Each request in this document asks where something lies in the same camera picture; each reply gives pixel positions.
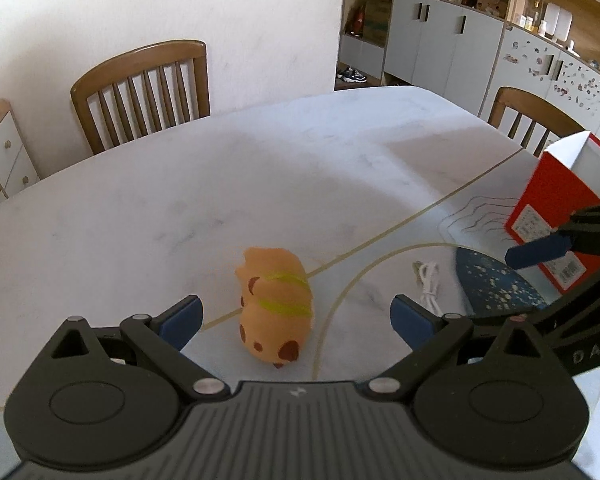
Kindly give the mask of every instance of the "sticker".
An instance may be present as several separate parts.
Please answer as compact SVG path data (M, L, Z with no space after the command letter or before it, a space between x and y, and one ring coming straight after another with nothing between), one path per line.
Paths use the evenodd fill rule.
M525 205L511 228L523 242L530 242L551 234L551 226L529 204ZM562 290L567 290L587 270L571 251L557 260L545 262L544 266Z

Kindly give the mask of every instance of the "white cable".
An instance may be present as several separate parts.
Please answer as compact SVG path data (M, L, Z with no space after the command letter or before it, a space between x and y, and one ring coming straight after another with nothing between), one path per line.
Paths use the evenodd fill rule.
M436 297L438 296L438 285L440 284L439 274L438 264L436 262L422 264L418 270L418 276L422 282L420 304L436 316L441 317L442 311L436 300Z

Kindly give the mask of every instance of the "sneaker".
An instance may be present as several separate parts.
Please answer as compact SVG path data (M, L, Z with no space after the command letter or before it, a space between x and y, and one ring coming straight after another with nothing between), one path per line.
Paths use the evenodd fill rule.
M348 66L343 70L341 79L346 83L364 83L366 82L366 76L358 70Z

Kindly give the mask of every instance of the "marble tabletop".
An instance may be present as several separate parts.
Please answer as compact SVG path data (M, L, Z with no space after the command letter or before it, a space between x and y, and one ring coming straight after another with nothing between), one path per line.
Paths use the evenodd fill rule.
M232 387L380 373L410 352L388 308L417 298L413 264L440 263L440 306L457 312L454 251L504 257L504 221L536 163L415 87L213 116L91 157L0 205L0 407L67 316L110 326L187 294L205 323L183 353ZM291 250L310 273L315 327L280 370L239 338L234 269L249 246ZM522 274L557 297L537 268ZM579 385L594 408L600 370Z

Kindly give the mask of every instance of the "wooden chair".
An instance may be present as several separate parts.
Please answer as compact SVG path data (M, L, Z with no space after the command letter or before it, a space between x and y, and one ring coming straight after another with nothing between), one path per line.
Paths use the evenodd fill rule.
M189 94L192 101L191 109L187 102L187 91L182 74L183 62L188 64L189 60L193 62L193 77L189 77L189 81L192 83L189 85ZM165 67L169 66L171 66L172 75L174 74L176 79L173 82L173 93L175 94L177 90L177 96L174 96L175 107L171 101L165 74ZM95 94L98 95L97 100L100 102L102 112L101 118L104 120L104 125L113 146L118 146L120 139L123 142L129 142L136 137L145 136L162 129L150 78L152 71L157 74L156 79L160 92L158 101L160 102L164 128L175 126L176 116L180 122L188 122L192 118L207 117L210 114L206 74L206 45L204 43L195 40L174 40L137 48L100 63L78 79L71 88L71 99L74 102L75 111L94 154L103 152L106 148L98 132L88 102L88 99ZM142 112L141 101L138 99L138 89L136 88L138 85L141 87L142 97L144 98L144 113ZM121 88L126 95L126 107ZM115 102L118 118L120 119L118 129L120 130L122 127L120 136L116 131L114 119L110 113L106 94L109 94L110 101ZM133 108L133 118L130 120L128 110L131 108ZM148 116L148 123L144 120L144 115Z
M548 103L541 97L534 94L530 94L519 88L511 88L509 86L503 86L498 90L496 95L496 101L491 109L491 115L489 115L489 124L494 128L498 128L502 122L502 116L506 108L512 108L517 111L518 114L516 119L513 121L513 125L509 131L509 139L513 139L516 136L518 126L520 126L520 119L522 116L526 116L531 119L531 124L526 130L525 136L520 142L520 146L526 148L531 140L536 124L544 126L546 130L534 151L534 156L540 156L544 144L549 137L549 133L554 133L558 137L567 137L571 134L581 132L584 130L576 121L571 119L563 111L558 110L551 103Z

